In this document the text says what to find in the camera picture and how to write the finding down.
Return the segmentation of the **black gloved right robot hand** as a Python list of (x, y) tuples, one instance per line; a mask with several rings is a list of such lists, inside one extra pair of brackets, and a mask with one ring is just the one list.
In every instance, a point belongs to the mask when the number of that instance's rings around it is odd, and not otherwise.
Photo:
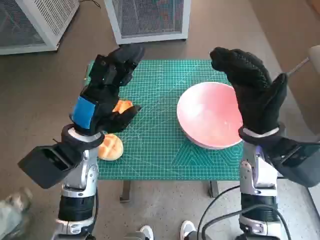
[(225, 73), (235, 90), (243, 127), (258, 135), (278, 130), (288, 75), (280, 73), (272, 80), (263, 61), (241, 49), (216, 47), (209, 55), (212, 68)]

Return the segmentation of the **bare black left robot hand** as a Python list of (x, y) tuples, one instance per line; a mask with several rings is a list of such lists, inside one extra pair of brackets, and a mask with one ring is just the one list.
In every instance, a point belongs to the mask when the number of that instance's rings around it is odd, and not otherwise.
[(145, 54), (139, 44), (124, 44), (108, 55), (97, 55), (89, 72), (90, 82), (77, 98), (70, 116), (74, 128), (82, 135), (99, 132), (122, 132), (140, 111), (132, 105), (123, 112), (116, 110), (120, 88), (133, 78), (133, 73)]

